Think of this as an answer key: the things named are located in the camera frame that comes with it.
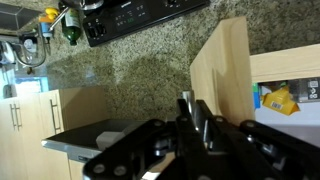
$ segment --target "yellow package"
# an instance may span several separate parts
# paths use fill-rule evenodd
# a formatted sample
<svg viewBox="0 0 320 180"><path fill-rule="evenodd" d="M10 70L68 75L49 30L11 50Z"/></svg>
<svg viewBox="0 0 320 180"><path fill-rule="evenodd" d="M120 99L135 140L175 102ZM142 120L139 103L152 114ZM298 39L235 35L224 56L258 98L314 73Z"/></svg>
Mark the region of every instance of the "yellow package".
<svg viewBox="0 0 320 180"><path fill-rule="evenodd" d="M273 93L264 95L262 104L288 116L294 112L300 111L298 104L290 99L288 86L284 86Z"/></svg>

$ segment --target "green bottle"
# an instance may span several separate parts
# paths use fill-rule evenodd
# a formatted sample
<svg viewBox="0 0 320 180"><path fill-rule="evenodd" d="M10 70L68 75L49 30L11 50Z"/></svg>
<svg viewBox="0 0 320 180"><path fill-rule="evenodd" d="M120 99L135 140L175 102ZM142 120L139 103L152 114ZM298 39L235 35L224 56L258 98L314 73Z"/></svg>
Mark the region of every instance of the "green bottle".
<svg viewBox="0 0 320 180"><path fill-rule="evenodd" d="M60 11L66 8L62 3L59 3ZM61 20L62 33L69 40L71 46L77 45L77 40L81 36L79 12L76 9L70 8L66 15Z"/></svg>

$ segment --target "black metal frame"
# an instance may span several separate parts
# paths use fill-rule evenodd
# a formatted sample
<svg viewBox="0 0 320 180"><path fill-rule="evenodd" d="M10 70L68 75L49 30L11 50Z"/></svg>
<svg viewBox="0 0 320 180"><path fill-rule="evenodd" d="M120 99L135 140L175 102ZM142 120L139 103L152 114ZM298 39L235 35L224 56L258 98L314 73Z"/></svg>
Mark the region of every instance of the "black metal frame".
<svg viewBox="0 0 320 180"><path fill-rule="evenodd" d="M158 180L320 179L319 148L252 120L234 127L212 115L204 101L196 104L200 132L179 99L176 121L147 121L90 160L84 175L138 180L174 151Z"/></svg>

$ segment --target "granite countertop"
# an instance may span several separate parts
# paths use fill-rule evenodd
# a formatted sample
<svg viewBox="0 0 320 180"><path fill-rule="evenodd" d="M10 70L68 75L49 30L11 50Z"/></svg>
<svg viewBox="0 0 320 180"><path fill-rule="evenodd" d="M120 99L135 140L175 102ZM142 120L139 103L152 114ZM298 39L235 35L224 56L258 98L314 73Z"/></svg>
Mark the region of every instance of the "granite countertop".
<svg viewBox="0 0 320 180"><path fill-rule="evenodd" d="M49 85L104 86L111 118L165 118L174 114L179 93L191 89L189 66L220 20L246 16L251 54L258 54L319 43L319 8L320 0L211 0L200 11L96 48L84 36L69 46L58 26L46 62Z"/></svg>

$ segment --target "black appliance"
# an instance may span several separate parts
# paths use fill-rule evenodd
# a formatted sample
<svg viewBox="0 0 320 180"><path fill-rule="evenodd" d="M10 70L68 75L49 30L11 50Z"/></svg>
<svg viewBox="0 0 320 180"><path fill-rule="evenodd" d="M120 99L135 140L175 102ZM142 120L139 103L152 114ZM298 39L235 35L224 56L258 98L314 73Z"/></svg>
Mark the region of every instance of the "black appliance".
<svg viewBox="0 0 320 180"><path fill-rule="evenodd" d="M91 47L206 7L210 0L114 0L84 11L83 28Z"/></svg>

